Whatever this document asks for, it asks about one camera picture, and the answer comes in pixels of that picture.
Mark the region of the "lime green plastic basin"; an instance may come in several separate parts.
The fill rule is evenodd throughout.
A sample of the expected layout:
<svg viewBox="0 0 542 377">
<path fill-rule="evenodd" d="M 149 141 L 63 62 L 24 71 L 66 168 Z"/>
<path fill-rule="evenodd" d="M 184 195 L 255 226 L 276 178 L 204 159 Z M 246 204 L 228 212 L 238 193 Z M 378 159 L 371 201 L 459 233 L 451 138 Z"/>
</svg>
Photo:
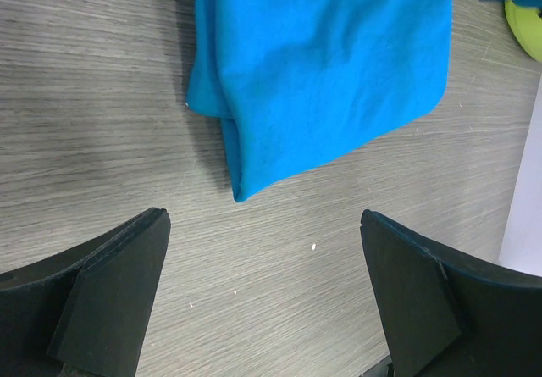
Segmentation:
<svg viewBox="0 0 542 377">
<path fill-rule="evenodd" d="M 521 6 L 505 0 L 506 22 L 523 51 L 532 59 L 541 62 L 542 33 L 541 9 Z"/>
</svg>

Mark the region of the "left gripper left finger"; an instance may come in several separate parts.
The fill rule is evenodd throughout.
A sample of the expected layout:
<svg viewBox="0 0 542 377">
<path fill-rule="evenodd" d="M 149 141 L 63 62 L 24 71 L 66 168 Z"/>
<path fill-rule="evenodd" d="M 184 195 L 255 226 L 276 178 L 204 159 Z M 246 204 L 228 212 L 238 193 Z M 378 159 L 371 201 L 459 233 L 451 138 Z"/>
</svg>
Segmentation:
<svg viewBox="0 0 542 377">
<path fill-rule="evenodd" d="M 1 275 L 3 376 L 133 376 L 170 236 L 149 208 L 107 233 Z"/>
</svg>

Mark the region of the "blue t shirt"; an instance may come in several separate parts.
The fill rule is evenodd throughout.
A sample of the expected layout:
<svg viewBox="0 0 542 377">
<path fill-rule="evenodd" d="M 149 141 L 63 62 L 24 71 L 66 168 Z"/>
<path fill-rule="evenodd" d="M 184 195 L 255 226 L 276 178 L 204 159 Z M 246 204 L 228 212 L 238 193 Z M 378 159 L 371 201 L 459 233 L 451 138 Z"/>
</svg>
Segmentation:
<svg viewBox="0 0 542 377">
<path fill-rule="evenodd" d="M 234 199 L 429 114 L 451 19 L 452 0 L 195 0 L 186 103 L 220 121 Z"/>
</svg>

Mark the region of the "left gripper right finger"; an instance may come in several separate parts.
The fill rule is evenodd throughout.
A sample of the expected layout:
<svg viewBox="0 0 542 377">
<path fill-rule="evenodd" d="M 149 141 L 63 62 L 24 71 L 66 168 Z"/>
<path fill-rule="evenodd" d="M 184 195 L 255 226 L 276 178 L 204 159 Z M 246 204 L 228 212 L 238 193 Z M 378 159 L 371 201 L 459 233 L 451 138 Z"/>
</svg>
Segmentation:
<svg viewBox="0 0 542 377">
<path fill-rule="evenodd" d="M 539 376 L 541 279 L 366 209 L 363 253 L 389 354 L 367 376 Z"/>
</svg>

